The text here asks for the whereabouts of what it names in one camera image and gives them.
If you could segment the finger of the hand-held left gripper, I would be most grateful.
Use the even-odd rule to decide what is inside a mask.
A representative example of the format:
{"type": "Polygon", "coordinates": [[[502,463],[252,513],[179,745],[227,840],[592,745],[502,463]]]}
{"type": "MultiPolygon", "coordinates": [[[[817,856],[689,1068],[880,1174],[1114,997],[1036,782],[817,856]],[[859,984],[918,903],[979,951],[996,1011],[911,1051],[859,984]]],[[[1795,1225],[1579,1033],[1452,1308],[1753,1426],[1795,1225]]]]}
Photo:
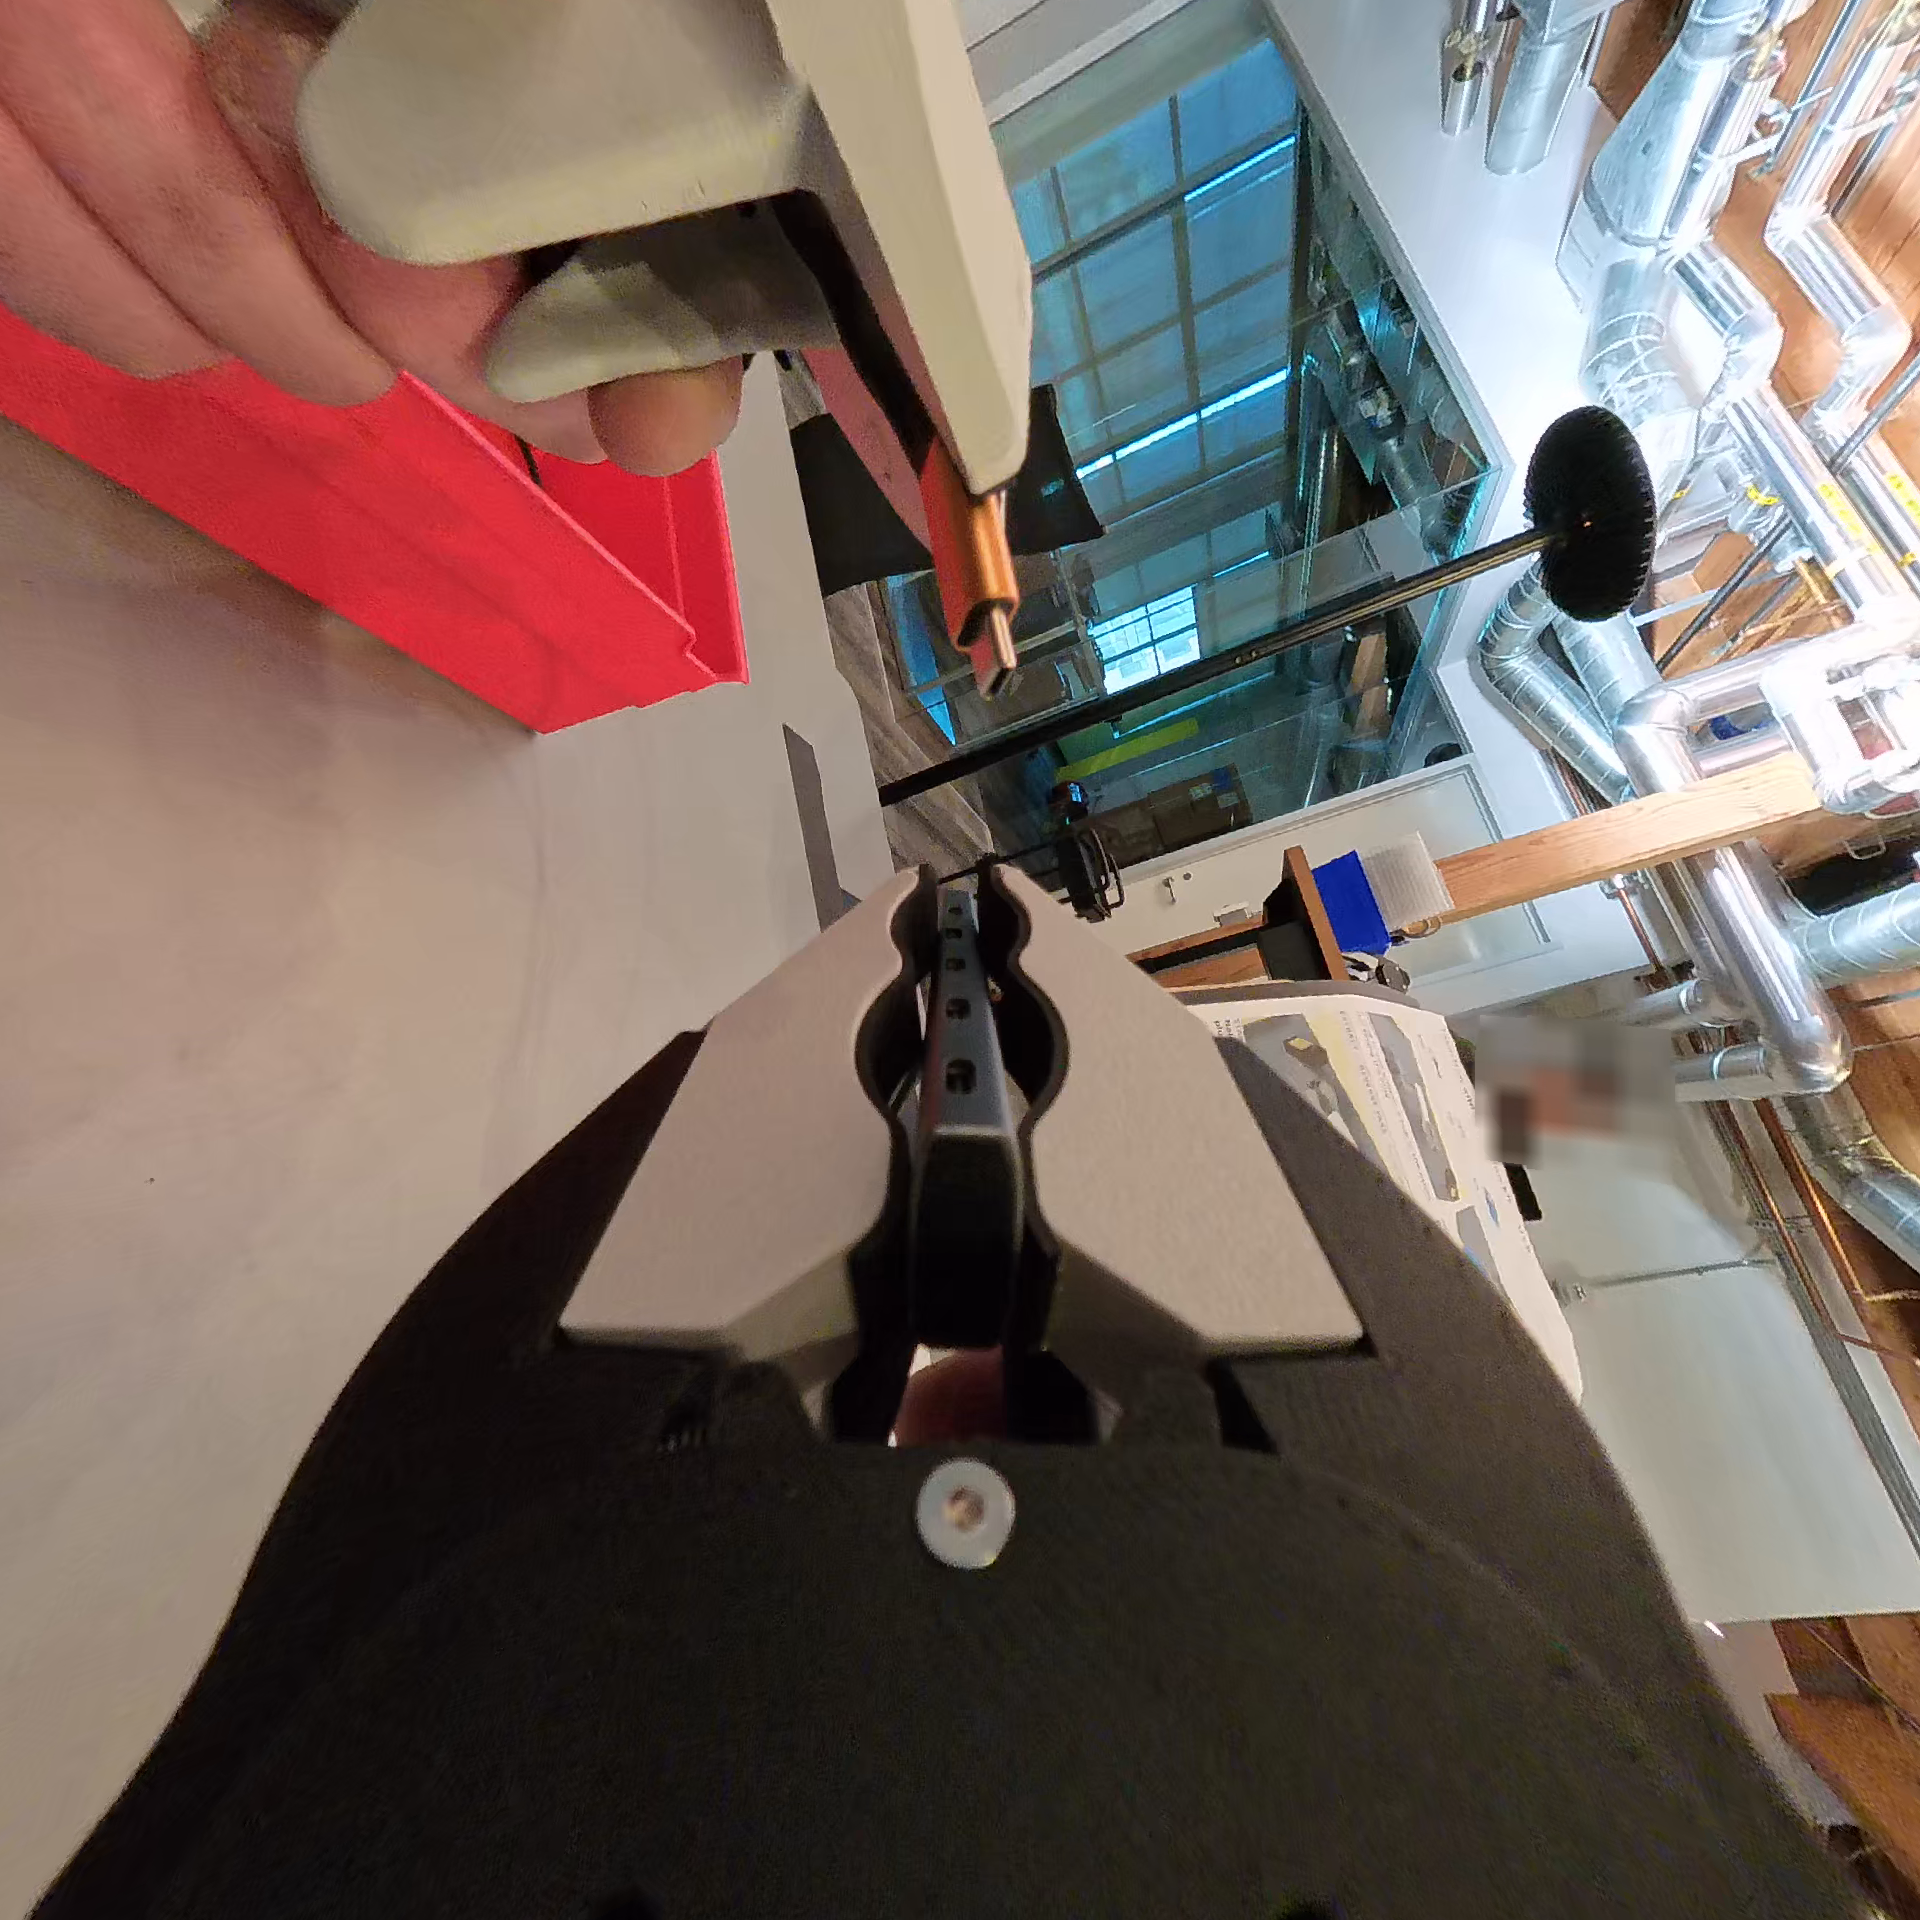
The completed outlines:
{"type": "Polygon", "coordinates": [[[769,0],[817,110],[828,206],[878,324],[968,497],[1006,497],[1032,434],[1032,264],[946,0],[769,0]]]}

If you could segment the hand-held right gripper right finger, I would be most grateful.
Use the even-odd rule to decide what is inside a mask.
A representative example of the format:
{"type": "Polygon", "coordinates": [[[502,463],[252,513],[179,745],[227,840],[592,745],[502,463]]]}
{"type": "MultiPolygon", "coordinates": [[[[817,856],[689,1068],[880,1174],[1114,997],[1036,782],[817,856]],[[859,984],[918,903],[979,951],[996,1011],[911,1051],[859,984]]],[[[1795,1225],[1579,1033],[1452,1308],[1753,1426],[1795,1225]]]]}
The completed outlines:
{"type": "Polygon", "coordinates": [[[1360,1320],[1212,1033],[1024,868],[979,868],[1024,1159],[1010,1443],[1270,1443],[1243,1373],[1360,1320]]]}

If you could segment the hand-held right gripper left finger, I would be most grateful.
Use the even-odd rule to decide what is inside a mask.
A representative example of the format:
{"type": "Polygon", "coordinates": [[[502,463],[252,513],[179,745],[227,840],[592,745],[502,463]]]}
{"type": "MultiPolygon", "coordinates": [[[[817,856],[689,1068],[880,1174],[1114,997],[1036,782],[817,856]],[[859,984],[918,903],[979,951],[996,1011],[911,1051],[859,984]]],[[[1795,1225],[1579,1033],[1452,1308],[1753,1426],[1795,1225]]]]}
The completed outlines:
{"type": "Polygon", "coordinates": [[[925,965],[929,886],[887,878],[706,1022],[568,1339],[777,1363],[830,1433],[899,1426],[925,965]]]}

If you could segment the black utility cart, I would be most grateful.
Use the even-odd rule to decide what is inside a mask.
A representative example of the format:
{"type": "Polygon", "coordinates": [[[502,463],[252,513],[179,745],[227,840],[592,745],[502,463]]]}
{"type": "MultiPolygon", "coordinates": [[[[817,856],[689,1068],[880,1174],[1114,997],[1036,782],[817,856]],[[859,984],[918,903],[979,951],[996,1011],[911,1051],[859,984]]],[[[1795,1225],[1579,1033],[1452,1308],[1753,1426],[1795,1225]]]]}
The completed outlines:
{"type": "Polygon", "coordinates": [[[1126,868],[1088,822],[1052,832],[1052,865],[1074,915],[1107,926],[1126,909],[1126,868]]]}

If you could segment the slim dark usb hub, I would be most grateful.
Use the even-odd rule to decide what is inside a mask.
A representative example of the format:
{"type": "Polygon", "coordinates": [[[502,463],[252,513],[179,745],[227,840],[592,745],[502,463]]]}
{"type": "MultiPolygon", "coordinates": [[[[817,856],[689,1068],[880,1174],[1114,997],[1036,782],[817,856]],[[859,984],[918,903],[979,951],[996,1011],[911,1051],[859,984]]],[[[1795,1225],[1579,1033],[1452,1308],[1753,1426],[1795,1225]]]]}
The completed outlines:
{"type": "Polygon", "coordinates": [[[1024,1144],[968,886],[940,886],[906,1288],[925,1352],[996,1352],[1024,1263],[1024,1144]]]}

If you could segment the printed instruction sheet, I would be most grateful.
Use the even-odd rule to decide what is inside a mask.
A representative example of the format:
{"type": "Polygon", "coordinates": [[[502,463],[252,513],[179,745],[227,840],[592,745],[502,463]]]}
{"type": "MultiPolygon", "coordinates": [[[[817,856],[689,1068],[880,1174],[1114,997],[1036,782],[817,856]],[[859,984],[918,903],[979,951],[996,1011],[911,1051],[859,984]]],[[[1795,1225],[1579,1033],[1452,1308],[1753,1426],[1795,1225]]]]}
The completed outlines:
{"type": "Polygon", "coordinates": [[[1360,984],[1180,992],[1212,1033],[1247,1044],[1304,1111],[1401,1180],[1460,1260],[1511,1296],[1551,1377],[1579,1408],[1571,1325],[1545,1288],[1511,1174],[1474,1124],[1474,1079],[1448,1015],[1360,984]]]}

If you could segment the black floor lamp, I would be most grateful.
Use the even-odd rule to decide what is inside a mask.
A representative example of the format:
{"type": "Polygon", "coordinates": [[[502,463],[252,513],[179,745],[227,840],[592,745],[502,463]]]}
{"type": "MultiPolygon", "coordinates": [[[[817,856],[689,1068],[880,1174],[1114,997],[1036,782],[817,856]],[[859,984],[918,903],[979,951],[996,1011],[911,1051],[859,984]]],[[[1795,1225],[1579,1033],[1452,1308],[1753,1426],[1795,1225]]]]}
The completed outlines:
{"type": "Polygon", "coordinates": [[[1609,625],[1644,592],[1650,535],[1659,535],[1659,505],[1650,505],[1650,463],[1644,463],[1632,424],[1579,400],[1579,407],[1551,417],[1545,437],[1532,442],[1518,535],[1474,546],[1474,550],[1440,559],[1429,569],[1352,585],[1352,592],[1337,592],[1304,616],[1285,616],[1228,651],[1148,668],[1145,685],[1107,685],[1107,695],[1066,696],[1036,718],[990,729],[979,745],[887,776],[878,793],[878,804],[880,813],[918,804],[918,798],[952,793],[1010,753],[1036,753],[1077,729],[1126,718],[1156,696],[1210,695],[1210,685],[1243,681],[1270,654],[1312,651],[1337,627],[1405,616],[1411,602],[1452,592],[1452,585],[1527,563],[1527,559],[1542,563],[1551,616],[1609,625]]]}

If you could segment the black high-back chair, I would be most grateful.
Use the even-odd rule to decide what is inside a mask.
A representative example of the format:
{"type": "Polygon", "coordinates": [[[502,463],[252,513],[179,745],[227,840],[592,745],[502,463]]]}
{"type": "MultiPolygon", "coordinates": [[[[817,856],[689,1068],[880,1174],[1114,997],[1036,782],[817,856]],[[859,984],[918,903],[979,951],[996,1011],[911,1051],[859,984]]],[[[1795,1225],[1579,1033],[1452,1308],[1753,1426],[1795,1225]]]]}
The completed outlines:
{"type": "MultiPolygon", "coordinates": [[[[796,461],[796,497],[806,497],[806,535],[817,563],[817,592],[929,569],[925,535],[887,507],[859,455],[830,417],[794,424],[794,461],[796,461]]],[[[1010,491],[1010,550],[1048,559],[1103,546],[1103,513],[1074,470],[1074,442],[1062,424],[1062,392],[1032,392],[1032,437],[1024,437],[1024,470],[1010,491]]]]}

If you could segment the blue box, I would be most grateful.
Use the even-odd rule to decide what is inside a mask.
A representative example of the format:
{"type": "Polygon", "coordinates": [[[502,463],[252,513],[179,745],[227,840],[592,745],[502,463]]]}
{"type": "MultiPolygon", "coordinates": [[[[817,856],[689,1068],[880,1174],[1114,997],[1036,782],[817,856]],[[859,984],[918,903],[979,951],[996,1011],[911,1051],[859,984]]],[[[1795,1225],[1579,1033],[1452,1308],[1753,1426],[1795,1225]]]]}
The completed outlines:
{"type": "Polygon", "coordinates": [[[1392,926],[1360,856],[1312,865],[1312,889],[1338,951],[1373,951],[1373,961],[1392,951],[1392,926]]]}

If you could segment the red plastic bin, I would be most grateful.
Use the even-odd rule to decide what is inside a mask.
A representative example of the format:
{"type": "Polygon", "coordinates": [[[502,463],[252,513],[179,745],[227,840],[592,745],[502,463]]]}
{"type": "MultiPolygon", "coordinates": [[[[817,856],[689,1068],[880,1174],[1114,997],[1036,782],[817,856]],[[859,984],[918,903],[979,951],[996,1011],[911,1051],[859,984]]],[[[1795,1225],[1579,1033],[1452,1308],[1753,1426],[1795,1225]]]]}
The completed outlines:
{"type": "Polygon", "coordinates": [[[0,417],[533,735],[750,685],[719,461],[575,463],[407,378],[365,407],[239,359],[138,385],[12,310],[0,417]]]}

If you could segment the silver air duct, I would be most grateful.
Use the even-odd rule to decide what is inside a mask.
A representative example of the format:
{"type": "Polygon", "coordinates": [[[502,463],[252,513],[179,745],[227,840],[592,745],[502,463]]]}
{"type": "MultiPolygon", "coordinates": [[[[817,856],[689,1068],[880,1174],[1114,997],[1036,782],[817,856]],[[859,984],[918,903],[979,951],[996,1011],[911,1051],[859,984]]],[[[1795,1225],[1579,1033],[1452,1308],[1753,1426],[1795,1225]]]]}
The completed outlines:
{"type": "MultiPolygon", "coordinates": [[[[1910,804],[1910,463],[1883,437],[1910,324],[1853,248],[1834,182],[1910,121],[1910,9],[1845,9],[1780,109],[1801,18],[1686,9],[1579,175],[1557,285],[1586,315],[1579,392],[1638,437],[1650,505],[1716,478],[1753,563],[1804,563],[1853,625],[1659,681],[1632,616],[1571,616],[1557,585],[1571,668],[1551,668],[1532,563],[1474,651],[1511,718],[1601,798],[1686,798],[1753,747],[1768,776],[1804,776],[1817,813],[1881,822],[1910,804]]],[[[1910,886],[1817,915],[1738,826],[1738,849],[1671,856],[1671,894],[1694,984],[1650,997],[1650,1022],[1744,1033],[1682,1061],[1682,1094],[1775,1103],[1817,1185],[1910,1263],[1910,1174],[1853,1094],[1832,997],[1910,965],[1910,886]]]]}

